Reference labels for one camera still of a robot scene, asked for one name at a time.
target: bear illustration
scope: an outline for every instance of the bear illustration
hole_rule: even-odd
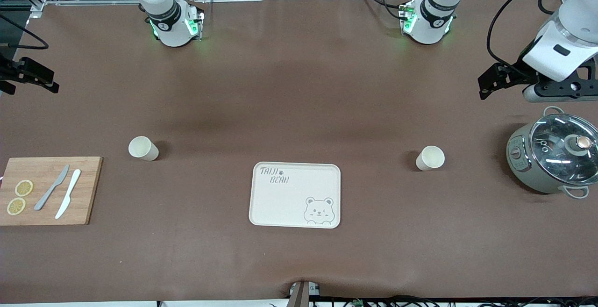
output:
[[[309,224],[330,224],[335,220],[335,213],[333,213],[333,199],[326,198],[325,200],[316,200],[315,198],[307,198],[305,203],[307,208],[303,213],[303,218]]]

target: gray knife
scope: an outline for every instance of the gray knife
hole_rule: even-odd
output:
[[[41,210],[43,205],[48,200],[49,196],[54,191],[54,188],[56,188],[56,186],[59,186],[62,183],[62,181],[64,181],[64,179],[66,178],[66,174],[68,172],[69,172],[69,165],[67,164],[66,166],[64,166],[64,169],[62,169],[62,173],[60,173],[60,175],[58,175],[58,178],[56,179],[56,181],[54,181],[54,184],[52,184],[50,189],[48,189],[47,192],[45,192],[45,195],[43,195],[43,197],[39,199],[36,206],[34,207],[34,210],[36,210],[36,211]]]

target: white robotic arm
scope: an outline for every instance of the white robotic arm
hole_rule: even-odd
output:
[[[203,11],[185,0],[139,0],[154,34],[169,47],[181,47],[201,38]]]
[[[413,0],[401,6],[401,30],[415,41],[433,44],[449,31],[453,13],[461,0]]]
[[[502,60],[478,78],[480,98],[526,84],[523,96],[529,102],[598,100],[597,54],[596,0],[563,0],[515,64]],[[587,75],[581,77],[578,68]]]

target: green led light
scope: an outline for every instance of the green led light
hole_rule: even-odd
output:
[[[187,28],[189,29],[189,33],[192,36],[195,36],[197,34],[197,23],[193,22],[193,20],[185,20],[185,21],[186,21]]]
[[[451,23],[452,21],[453,21],[453,17],[451,16],[451,18],[450,18],[450,19],[448,20],[448,22],[447,22],[447,27],[446,27],[446,29],[444,30],[444,33],[445,33],[445,34],[446,34],[447,32],[449,32],[449,30],[450,30],[450,23]]]
[[[154,36],[159,37],[158,36],[158,31],[156,31],[156,27],[154,26],[154,22],[152,22],[150,20],[149,25],[151,26],[152,30],[154,31]]]
[[[413,30],[413,26],[415,25],[415,22],[417,20],[417,15],[412,14],[410,18],[407,19],[407,21],[405,22],[405,32],[411,32]]]

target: lid knob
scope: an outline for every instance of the lid knob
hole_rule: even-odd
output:
[[[592,143],[592,140],[590,140],[587,136],[578,136],[577,139],[575,139],[575,144],[577,147],[586,150],[592,147],[594,143]]]
[[[521,157],[521,149],[519,147],[513,147],[510,154],[512,158],[518,159]]]

